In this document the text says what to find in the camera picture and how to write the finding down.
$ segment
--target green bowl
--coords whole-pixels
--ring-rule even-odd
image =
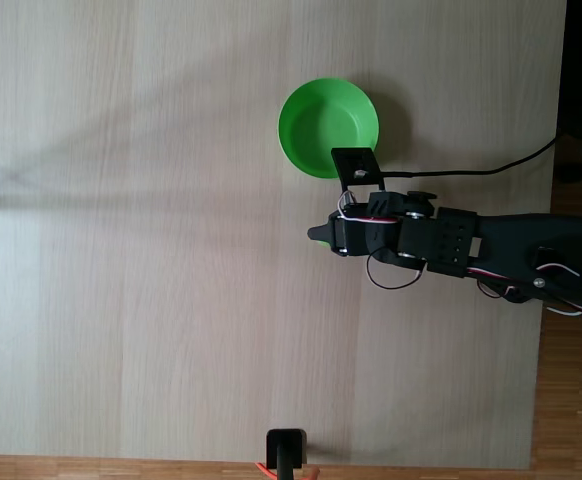
[[[287,99],[278,122],[280,145],[296,167],[318,178],[337,178],[334,147],[375,148],[380,130],[369,97],[340,78],[305,83]]]

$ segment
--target light wood tabletop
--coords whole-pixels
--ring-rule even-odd
[[[277,120],[343,77],[383,168],[498,166],[554,135],[564,14],[0,1],[0,453],[251,461],[298,427],[311,463],[528,467],[541,304],[373,288],[307,239],[339,182],[291,165]],[[388,187],[547,211],[551,167]]]

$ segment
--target red and white wire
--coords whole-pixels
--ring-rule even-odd
[[[558,267],[558,268],[561,268],[562,270],[566,270],[567,272],[575,275],[576,277],[580,276],[580,274],[578,272],[567,267],[566,265],[562,265],[561,263],[545,263],[544,265],[540,265],[536,270],[545,270],[545,269],[550,268],[550,267]]]
[[[351,198],[353,199],[354,203],[357,203],[356,199],[355,199],[355,195],[353,195],[353,192],[349,191],[349,190],[345,190],[344,192],[342,192],[342,195],[340,195],[340,198],[338,199],[338,213],[340,214],[340,216],[349,221],[349,222],[360,222],[360,223],[376,223],[376,224],[381,224],[381,225],[391,225],[394,223],[398,223],[400,220],[398,220],[397,218],[382,218],[382,217],[347,217],[344,213],[344,211],[342,210],[342,199],[344,198],[344,196],[346,194],[351,195]]]

